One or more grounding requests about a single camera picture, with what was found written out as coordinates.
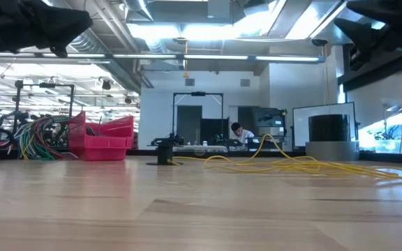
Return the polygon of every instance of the colorful wires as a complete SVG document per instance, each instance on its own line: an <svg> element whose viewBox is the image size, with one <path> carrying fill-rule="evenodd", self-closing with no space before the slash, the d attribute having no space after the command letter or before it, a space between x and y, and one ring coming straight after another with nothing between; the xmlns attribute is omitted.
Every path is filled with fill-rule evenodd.
<svg viewBox="0 0 402 251"><path fill-rule="evenodd" d="M18 141L19 159L24 160L56 160L58 158L77 158L72 153L60 153L53 149L45 140L46 130L57 123L68 123L67 116L51 116L37 119L23 125L16 133Z"/></svg>

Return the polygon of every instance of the person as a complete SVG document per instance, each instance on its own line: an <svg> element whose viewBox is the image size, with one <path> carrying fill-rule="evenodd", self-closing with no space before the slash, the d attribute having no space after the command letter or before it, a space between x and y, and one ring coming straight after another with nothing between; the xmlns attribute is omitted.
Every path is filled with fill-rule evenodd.
<svg viewBox="0 0 402 251"><path fill-rule="evenodd" d="M242 126L235 122L230 126L230 129L234 132L235 139L238 139L242 144L247 144L247 138L254 137L254 134L251 131L245 130Z"/></svg>

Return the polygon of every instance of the pink plastic bin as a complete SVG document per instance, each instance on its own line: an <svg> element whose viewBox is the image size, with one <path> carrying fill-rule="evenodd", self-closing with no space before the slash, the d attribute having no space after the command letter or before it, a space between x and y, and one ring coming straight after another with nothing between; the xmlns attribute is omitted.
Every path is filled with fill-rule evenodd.
<svg viewBox="0 0 402 251"><path fill-rule="evenodd" d="M100 125L86 123L85 120L85 112L80 112L69 122L70 152L82 160L123 160L126 150L133 145L133 117L128 116ZM87 126L100 136L87 135Z"/></svg>

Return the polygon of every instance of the black hair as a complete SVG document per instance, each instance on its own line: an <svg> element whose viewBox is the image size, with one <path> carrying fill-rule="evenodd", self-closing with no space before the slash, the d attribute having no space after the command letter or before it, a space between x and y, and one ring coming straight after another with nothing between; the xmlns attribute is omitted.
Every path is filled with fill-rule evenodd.
<svg viewBox="0 0 402 251"><path fill-rule="evenodd" d="M235 122L230 126L230 129L234 132L234 131L238 130L240 127L241 127L241 125L239 123Z"/></svg>

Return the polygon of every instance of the black cylinder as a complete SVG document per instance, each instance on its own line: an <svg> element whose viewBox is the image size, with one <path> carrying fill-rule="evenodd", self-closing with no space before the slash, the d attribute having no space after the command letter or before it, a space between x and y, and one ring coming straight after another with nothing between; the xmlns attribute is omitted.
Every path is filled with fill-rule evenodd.
<svg viewBox="0 0 402 251"><path fill-rule="evenodd" d="M309 117L310 142L350 141L350 119L344 114Z"/></svg>

